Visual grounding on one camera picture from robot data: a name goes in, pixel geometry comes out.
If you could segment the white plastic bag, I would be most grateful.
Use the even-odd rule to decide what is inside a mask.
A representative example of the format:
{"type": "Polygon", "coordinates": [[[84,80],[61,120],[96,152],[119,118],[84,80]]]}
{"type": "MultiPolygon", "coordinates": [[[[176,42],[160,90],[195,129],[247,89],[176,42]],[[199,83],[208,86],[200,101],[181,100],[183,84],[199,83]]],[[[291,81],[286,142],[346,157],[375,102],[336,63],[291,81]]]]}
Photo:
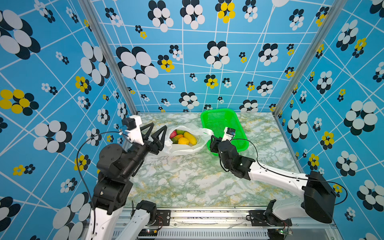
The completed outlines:
{"type": "Polygon", "coordinates": [[[179,126],[172,126],[167,129],[166,139],[163,150],[159,153],[160,156],[182,156],[191,155],[199,152],[207,145],[207,142],[211,139],[214,132],[210,129],[200,128],[194,124],[184,124],[179,126]],[[170,136],[175,130],[187,131],[197,139],[197,144],[192,146],[173,144],[170,136]]]}

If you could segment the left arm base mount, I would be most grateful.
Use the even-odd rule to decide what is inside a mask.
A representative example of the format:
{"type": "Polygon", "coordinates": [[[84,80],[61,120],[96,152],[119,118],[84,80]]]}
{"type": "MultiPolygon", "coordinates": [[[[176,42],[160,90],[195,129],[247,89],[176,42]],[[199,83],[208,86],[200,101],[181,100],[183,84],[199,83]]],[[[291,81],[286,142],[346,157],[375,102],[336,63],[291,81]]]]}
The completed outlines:
{"type": "Polygon", "coordinates": [[[131,226],[169,226],[170,210],[156,210],[149,212],[144,209],[136,210],[128,225],[131,226]]]}

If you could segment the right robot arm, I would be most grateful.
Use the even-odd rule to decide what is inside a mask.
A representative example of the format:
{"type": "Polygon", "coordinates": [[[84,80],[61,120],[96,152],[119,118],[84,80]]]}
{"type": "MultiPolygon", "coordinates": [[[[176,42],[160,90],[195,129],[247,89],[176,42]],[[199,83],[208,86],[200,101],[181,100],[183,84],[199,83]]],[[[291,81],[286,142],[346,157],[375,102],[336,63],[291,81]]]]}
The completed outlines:
{"type": "Polygon", "coordinates": [[[219,155],[226,172],[239,179],[270,184],[297,196],[297,199],[271,200],[256,218],[258,221],[269,226],[292,226],[292,218],[310,217],[320,223],[332,223],[337,194],[320,173],[300,174],[263,165],[257,159],[241,156],[232,143],[233,140],[211,137],[210,150],[219,155]]]}

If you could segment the long yellow toy mango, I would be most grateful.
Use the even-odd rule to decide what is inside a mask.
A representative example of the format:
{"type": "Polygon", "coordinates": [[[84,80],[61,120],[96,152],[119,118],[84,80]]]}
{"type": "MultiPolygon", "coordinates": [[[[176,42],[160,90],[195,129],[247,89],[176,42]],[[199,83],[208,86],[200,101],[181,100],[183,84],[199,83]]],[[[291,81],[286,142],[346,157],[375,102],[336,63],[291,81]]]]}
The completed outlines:
{"type": "Polygon", "coordinates": [[[193,146],[197,144],[197,139],[194,135],[190,134],[189,132],[184,132],[184,137],[189,140],[189,143],[193,146]]]}

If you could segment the wrinkled yellow toy fruit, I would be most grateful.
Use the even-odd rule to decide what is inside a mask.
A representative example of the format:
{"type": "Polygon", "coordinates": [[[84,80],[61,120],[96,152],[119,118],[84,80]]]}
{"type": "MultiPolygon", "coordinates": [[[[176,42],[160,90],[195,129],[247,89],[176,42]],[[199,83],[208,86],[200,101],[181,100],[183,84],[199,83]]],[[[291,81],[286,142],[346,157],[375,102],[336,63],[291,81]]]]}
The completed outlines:
{"type": "Polygon", "coordinates": [[[187,138],[183,137],[183,138],[178,139],[178,144],[179,145],[189,145],[190,141],[187,138]]]}

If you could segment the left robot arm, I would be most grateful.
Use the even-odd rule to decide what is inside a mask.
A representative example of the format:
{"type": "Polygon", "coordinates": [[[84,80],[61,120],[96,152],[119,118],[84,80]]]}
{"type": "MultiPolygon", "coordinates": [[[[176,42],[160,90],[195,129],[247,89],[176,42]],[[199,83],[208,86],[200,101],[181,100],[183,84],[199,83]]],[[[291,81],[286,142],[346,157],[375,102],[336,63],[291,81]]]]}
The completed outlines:
{"type": "Polygon", "coordinates": [[[163,150],[167,126],[152,132],[153,123],[138,126],[143,143],[133,142],[128,150],[118,144],[104,147],[99,154],[98,183],[91,201],[91,220],[87,240],[110,240],[133,187],[130,181],[148,154],[158,155],[163,150]]]}

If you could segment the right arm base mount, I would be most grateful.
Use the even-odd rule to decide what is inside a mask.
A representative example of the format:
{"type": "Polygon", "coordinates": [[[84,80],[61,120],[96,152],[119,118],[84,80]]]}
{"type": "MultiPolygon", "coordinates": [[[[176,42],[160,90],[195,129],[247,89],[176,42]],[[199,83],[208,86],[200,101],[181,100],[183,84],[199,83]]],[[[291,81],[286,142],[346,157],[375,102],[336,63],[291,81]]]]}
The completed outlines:
{"type": "Polygon", "coordinates": [[[246,215],[246,220],[250,221],[253,227],[291,227],[291,219],[280,220],[272,213],[263,210],[251,210],[246,215]]]}

